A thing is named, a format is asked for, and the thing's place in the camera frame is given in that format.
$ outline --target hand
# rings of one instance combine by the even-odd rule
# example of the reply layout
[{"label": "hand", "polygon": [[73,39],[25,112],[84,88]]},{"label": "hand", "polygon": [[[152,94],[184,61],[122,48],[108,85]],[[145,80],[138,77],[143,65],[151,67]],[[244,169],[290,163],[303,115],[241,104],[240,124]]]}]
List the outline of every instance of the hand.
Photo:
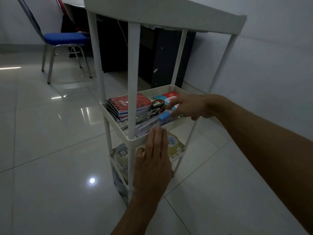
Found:
[{"label": "hand", "polygon": [[197,120],[200,116],[210,118],[214,116],[213,111],[210,109],[210,105],[213,105],[216,100],[221,97],[222,96],[215,94],[181,95],[172,99],[166,106],[166,110],[169,110],[174,105],[179,104],[177,109],[171,114],[173,118],[180,115],[183,115],[184,117],[191,117],[192,120]]},{"label": "hand", "polygon": [[157,127],[148,134],[145,155],[143,148],[136,153],[133,198],[155,209],[172,177],[167,147],[166,129]]}]

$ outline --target chair leg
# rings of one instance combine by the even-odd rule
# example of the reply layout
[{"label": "chair leg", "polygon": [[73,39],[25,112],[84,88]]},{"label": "chair leg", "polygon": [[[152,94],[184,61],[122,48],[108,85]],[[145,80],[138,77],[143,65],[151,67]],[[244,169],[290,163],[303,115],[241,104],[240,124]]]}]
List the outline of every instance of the chair leg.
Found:
[{"label": "chair leg", "polygon": [[75,56],[76,56],[76,58],[77,58],[77,60],[78,60],[79,67],[82,68],[82,67],[81,67],[81,64],[80,64],[80,60],[79,60],[79,58],[78,58],[78,54],[75,53]]},{"label": "chair leg", "polygon": [[52,75],[52,68],[53,68],[53,62],[54,62],[54,56],[55,56],[55,48],[53,47],[51,52],[51,58],[50,58],[50,67],[49,67],[49,74],[48,74],[48,84],[51,83],[51,75]]},{"label": "chair leg", "polygon": [[90,68],[89,68],[89,65],[88,65],[87,59],[86,59],[86,57],[85,57],[84,51],[83,51],[83,49],[82,49],[80,46],[78,46],[78,47],[80,48],[80,51],[81,51],[81,53],[82,53],[82,55],[83,55],[83,58],[84,58],[84,60],[85,60],[85,63],[86,63],[86,65],[87,65],[87,67],[88,67],[88,71],[89,71],[89,78],[92,78],[91,71],[90,71]]},{"label": "chair leg", "polygon": [[45,71],[45,63],[46,63],[46,56],[47,56],[47,50],[48,50],[48,45],[45,44],[44,46],[44,56],[42,58],[42,66],[41,66],[41,71]]}]

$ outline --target blue chair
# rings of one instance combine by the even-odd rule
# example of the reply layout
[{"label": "blue chair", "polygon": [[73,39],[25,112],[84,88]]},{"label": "blue chair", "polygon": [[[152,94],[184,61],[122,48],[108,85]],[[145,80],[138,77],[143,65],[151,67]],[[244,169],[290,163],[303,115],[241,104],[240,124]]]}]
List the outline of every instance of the blue chair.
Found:
[{"label": "blue chair", "polygon": [[[75,33],[48,33],[48,34],[43,35],[41,33],[41,29],[40,29],[35,17],[33,16],[32,12],[27,7],[25,1],[24,0],[18,0],[18,2],[20,3],[21,7],[23,8],[24,12],[26,13],[28,19],[32,23],[36,32],[38,33],[38,35],[41,37],[41,39],[45,43],[44,56],[42,59],[41,71],[45,71],[45,62],[46,62],[47,50],[48,50],[49,46],[52,47],[49,74],[48,74],[48,84],[51,83],[51,75],[52,75],[53,61],[54,61],[55,55],[75,54],[76,58],[78,60],[79,66],[80,66],[80,68],[82,68],[81,64],[80,64],[80,60],[79,60],[78,55],[77,55],[78,53],[82,53],[83,58],[84,58],[86,65],[88,67],[89,77],[92,78],[90,68],[88,66],[88,62],[87,62],[85,55],[84,55],[84,51],[81,48],[82,46],[84,46],[87,43],[88,38],[79,32],[75,32]],[[55,50],[57,47],[60,47],[60,46],[71,47],[74,52],[56,54]]]}]

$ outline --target cable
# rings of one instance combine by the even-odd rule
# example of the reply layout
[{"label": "cable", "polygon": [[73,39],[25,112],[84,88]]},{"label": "cable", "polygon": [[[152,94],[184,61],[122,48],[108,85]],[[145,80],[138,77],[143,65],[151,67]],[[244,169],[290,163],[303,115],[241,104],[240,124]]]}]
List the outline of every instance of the cable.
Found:
[{"label": "cable", "polygon": [[126,37],[125,37],[125,35],[124,35],[124,32],[123,32],[122,27],[120,26],[120,24],[119,24],[119,21],[118,21],[118,20],[117,20],[117,23],[118,23],[118,25],[119,25],[119,27],[120,27],[120,30],[121,30],[121,31],[122,31],[122,33],[123,33],[123,36],[124,36],[124,39],[125,39],[126,45],[127,45],[127,47],[128,47]]}]

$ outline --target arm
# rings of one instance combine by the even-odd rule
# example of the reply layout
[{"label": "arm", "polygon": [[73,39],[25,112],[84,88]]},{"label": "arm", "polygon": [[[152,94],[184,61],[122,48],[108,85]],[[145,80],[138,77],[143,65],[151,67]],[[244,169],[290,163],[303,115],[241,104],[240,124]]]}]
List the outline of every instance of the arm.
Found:
[{"label": "arm", "polygon": [[227,98],[188,95],[173,99],[172,115],[216,116],[235,143],[301,225],[313,234],[313,142],[265,120]]},{"label": "arm", "polygon": [[167,155],[167,132],[161,127],[150,130],[144,149],[136,153],[133,197],[111,235],[143,235],[171,180]]}]

